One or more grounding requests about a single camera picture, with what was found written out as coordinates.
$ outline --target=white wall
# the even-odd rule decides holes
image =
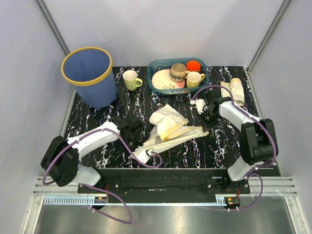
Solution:
[[[292,176],[312,230],[312,1],[293,1],[252,77],[266,117],[273,119],[279,159]]]
[[[98,46],[114,65],[202,59],[248,66],[282,0],[45,0],[69,49]]]
[[[70,92],[34,0],[0,1],[0,233],[16,234]]]

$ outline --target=trash bin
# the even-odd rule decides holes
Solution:
[[[71,52],[63,61],[64,78],[74,86],[82,100],[99,110],[117,98],[110,54],[97,47]]]

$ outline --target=yellow rim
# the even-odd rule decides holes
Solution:
[[[78,52],[80,52],[80,51],[83,51],[83,50],[100,50],[100,51],[106,53],[107,56],[109,57],[109,66],[108,66],[108,69],[106,70],[106,72],[104,72],[104,74],[102,74],[102,75],[99,76],[98,78],[95,78],[95,79],[89,80],[89,81],[82,81],[82,82],[74,81],[74,80],[72,80],[72,79],[69,79],[69,78],[65,75],[65,72],[64,72],[64,65],[65,65],[66,61],[67,61],[72,55],[74,55],[75,53],[78,53]],[[76,85],[76,86],[90,86],[90,85],[97,84],[97,83],[101,82],[102,80],[104,80],[104,79],[110,74],[110,72],[112,71],[112,68],[113,68],[112,57],[111,57],[111,55],[110,55],[106,50],[103,50],[103,49],[98,48],[98,47],[83,47],[83,48],[80,48],[80,49],[77,49],[77,50],[71,52],[68,56],[66,56],[66,58],[65,58],[65,59],[63,60],[63,62],[62,62],[61,71],[62,71],[62,75],[64,76],[64,78],[65,78],[70,84],[73,84],[73,85]]]

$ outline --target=table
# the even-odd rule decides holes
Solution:
[[[143,85],[133,92],[125,88],[122,74],[132,69],[143,80]],[[230,82],[239,78],[245,93],[244,109],[258,116],[251,89],[243,67],[207,66],[210,84]],[[196,117],[197,110],[189,101],[192,95],[158,96],[152,92],[146,82],[147,67],[114,67],[113,73],[117,86],[117,99],[108,107],[95,110],[87,106],[76,94],[68,119],[65,137],[73,137],[102,125],[108,118],[119,115],[123,118],[136,116],[142,121],[142,132],[136,137],[140,142],[149,138],[152,125],[148,119],[152,112],[170,104],[189,120],[188,125],[200,126]],[[161,153],[162,168],[228,168],[240,156],[239,131],[229,121],[221,119],[201,138],[189,140],[166,152]],[[128,158],[128,153],[119,141],[103,145],[85,156],[81,163],[97,168],[142,168],[136,161]]]

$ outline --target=cable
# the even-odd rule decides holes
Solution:
[[[247,177],[247,179],[249,179],[252,176],[256,176],[256,177],[258,177],[260,179],[261,188],[260,188],[259,196],[256,198],[256,200],[252,204],[250,204],[249,206],[243,207],[243,208],[239,208],[238,211],[244,211],[244,210],[247,210],[247,209],[253,207],[259,201],[259,199],[262,196],[262,193],[263,193],[263,180],[262,180],[261,176],[259,174],[257,174],[257,173],[250,174]],[[209,208],[208,207],[203,207],[203,208],[206,209],[206,210],[211,210],[211,211],[227,211],[227,212],[229,212],[229,211],[236,211],[236,210],[214,209],[214,208],[210,208],[210,207]]]
[[[130,154],[139,164],[141,164],[142,166],[145,166],[145,167],[147,167],[147,168],[158,168],[158,167],[160,167],[160,166],[162,165],[162,157],[161,157],[158,153],[156,153],[156,152],[152,152],[152,154],[156,155],[156,156],[159,158],[159,160],[160,160],[160,163],[159,163],[159,164],[157,164],[156,166],[149,166],[149,165],[147,165],[147,164],[141,162],[141,161],[132,153],[132,151],[131,151],[130,148],[128,147],[127,143],[122,139],[122,137],[121,137],[118,133],[116,133],[115,131],[113,131],[113,130],[111,130],[111,129],[108,129],[108,128],[104,128],[103,130],[102,130],[102,129],[95,129],[95,130],[93,130],[93,131],[90,131],[90,132],[88,132],[87,134],[81,136],[79,140],[83,140],[83,139],[85,139],[86,137],[88,137],[88,136],[90,136],[90,135],[92,135],[92,134],[94,134],[94,133],[101,132],[101,131],[108,131],[108,132],[111,132],[111,133],[115,134],[115,135],[118,137],[118,139],[121,141],[121,143],[125,146],[125,148],[126,148],[127,151],[129,152],[129,154]],[[58,153],[58,155],[52,160],[52,162],[50,163],[49,167],[47,168],[47,170],[45,171],[45,174],[44,174],[44,176],[43,176],[43,179],[42,179],[43,185],[49,185],[49,184],[54,183],[54,181],[45,182],[45,180],[46,180],[46,178],[47,178],[47,176],[48,176],[48,174],[49,174],[51,168],[54,166],[54,164],[56,163],[56,161],[63,155],[63,153],[65,153],[69,148],[71,148],[73,145],[75,145],[75,144],[77,144],[77,143],[78,143],[78,140],[75,140],[75,141],[73,141],[72,143],[70,143],[69,145],[67,145],[67,146],[66,146],[64,149],[62,149],[62,150]]]
[[[255,200],[251,205],[246,206],[246,207],[243,207],[243,208],[240,208],[239,210],[241,210],[241,211],[253,207],[253,206],[259,201],[259,199],[261,198],[262,193],[263,193],[263,180],[262,180],[261,176],[260,176],[259,174],[257,174],[257,173],[252,173],[252,174],[250,174],[250,175],[247,177],[247,179],[249,179],[249,178],[252,177],[252,176],[256,176],[256,177],[258,177],[258,178],[260,179],[260,183],[261,183],[260,193],[259,193],[259,196],[256,198],[256,200]]]
[[[99,214],[101,214],[101,215],[103,215],[105,217],[111,218],[112,220],[120,222],[120,223],[123,223],[123,224],[132,224],[132,213],[131,213],[129,207],[127,206],[127,204],[124,202],[124,200],[122,200],[120,198],[120,196],[118,196],[117,194],[114,194],[114,193],[112,193],[110,191],[107,191],[107,190],[104,190],[104,189],[95,188],[95,187],[87,185],[87,184],[82,184],[82,185],[84,185],[87,188],[90,188],[90,189],[93,189],[93,190],[97,190],[97,191],[100,191],[100,192],[103,192],[103,193],[106,193],[106,194],[110,194],[110,195],[116,197],[124,205],[124,207],[127,209],[127,212],[129,214],[129,217],[130,217],[130,221],[124,221],[124,220],[121,220],[119,218],[115,218],[113,216],[110,216],[109,214],[106,214],[106,213],[104,213],[102,211],[99,211],[99,210],[96,210],[94,208],[93,208],[93,212],[98,212]]]
[[[118,137],[118,139],[121,141],[121,143],[125,146],[125,148],[126,148],[127,151],[130,153],[130,155],[131,155],[139,164],[141,164],[141,165],[143,165],[143,166],[145,166],[145,167],[148,167],[148,168],[158,168],[158,167],[160,167],[160,166],[162,165],[162,157],[161,157],[158,153],[152,152],[152,154],[156,155],[156,156],[160,159],[160,163],[159,163],[158,165],[156,165],[156,166],[149,166],[149,165],[147,165],[147,164],[141,162],[141,161],[132,153],[132,151],[131,151],[130,148],[128,147],[127,143],[124,141],[124,139],[122,139],[122,137],[121,137],[118,133],[116,133],[115,131],[113,131],[113,130],[111,130],[111,129],[108,129],[108,128],[104,128],[104,129],[95,129],[95,130],[90,131],[90,132],[88,132],[87,134],[81,136],[81,137],[79,138],[79,141],[78,141],[78,140],[73,141],[72,143],[70,143],[69,145],[67,145],[64,149],[62,149],[62,150],[58,153],[58,155],[52,160],[52,162],[51,162],[50,165],[48,166],[47,170],[45,171],[45,174],[44,174],[44,176],[43,176],[43,178],[42,178],[42,183],[43,183],[43,185],[49,185],[49,184],[53,184],[53,183],[55,182],[54,180],[52,180],[52,181],[50,181],[50,182],[46,182],[46,178],[47,178],[47,176],[48,176],[48,174],[49,174],[51,168],[52,168],[52,167],[54,166],[54,164],[56,163],[56,161],[57,161],[67,150],[69,150],[73,145],[78,144],[81,140],[85,139],[86,137],[88,137],[88,136],[90,136],[90,135],[92,135],[92,134],[94,134],[94,133],[100,132],[100,131],[103,131],[103,132],[104,132],[104,131],[108,131],[108,132],[111,132],[111,133],[115,134],[115,135]],[[97,190],[97,191],[100,191],[100,192],[103,192],[103,193],[106,193],[106,194],[110,194],[110,195],[116,197],[116,198],[125,206],[125,208],[127,209],[127,212],[128,212],[128,214],[129,214],[129,217],[130,217],[130,221],[124,221],[124,220],[115,218],[115,217],[113,217],[113,216],[110,216],[109,214],[106,214],[106,213],[104,213],[104,212],[102,212],[102,211],[98,211],[98,210],[96,210],[96,209],[93,209],[93,212],[98,212],[99,214],[104,215],[105,217],[111,218],[112,220],[115,220],[115,221],[120,222],[120,223],[132,224],[132,214],[131,214],[131,211],[130,211],[129,207],[127,206],[127,204],[126,204],[117,194],[114,194],[114,193],[112,193],[112,192],[110,192],[110,191],[108,191],[108,190],[103,190],[103,189],[99,189],[99,188],[93,187],[93,186],[91,186],[91,185],[87,185],[87,184],[83,184],[83,185],[84,185],[85,187],[87,187],[87,188],[94,189],[94,190]]]
[[[237,196],[236,197],[239,197],[240,195],[240,189],[237,190]]]
[[[245,116],[247,116],[249,119],[251,119],[252,121],[254,121],[257,125],[259,125],[259,127],[264,131],[264,133],[267,135],[269,141],[270,141],[270,144],[272,145],[272,148],[273,148],[273,156],[272,156],[272,160],[270,162],[267,162],[267,163],[264,163],[262,165],[258,165],[258,167],[270,167],[273,165],[273,163],[275,162],[276,160],[276,146],[275,146],[275,143],[273,141],[273,138],[272,136],[270,135],[270,133],[268,132],[268,130],[266,130],[266,128],[258,121],[256,120],[254,117],[250,116],[248,112],[246,112],[245,110],[243,110],[242,108],[240,108],[239,106],[235,105],[235,102],[234,102],[234,98],[233,98],[233,94],[231,93],[231,91],[224,87],[224,86],[221,86],[221,85],[208,85],[206,87],[203,87],[201,88],[200,90],[198,90],[194,96],[192,97],[192,100],[195,99],[195,97],[201,92],[203,91],[204,89],[209,89],[209,88],[222,88],[222,89],[225,89],[226,91],[228,91],[228,93],[230,94],[231,96],[231,102],[232,102],[232,105],[234,106],[235,109],[237,109],[239,112],[241,112],[242,114],[244,114]],[[246,174],[245,174],[245,177],[246,176],[249,176],[253,171],[255,170],[255,168],[252,168],[250,171],[248,171]]]

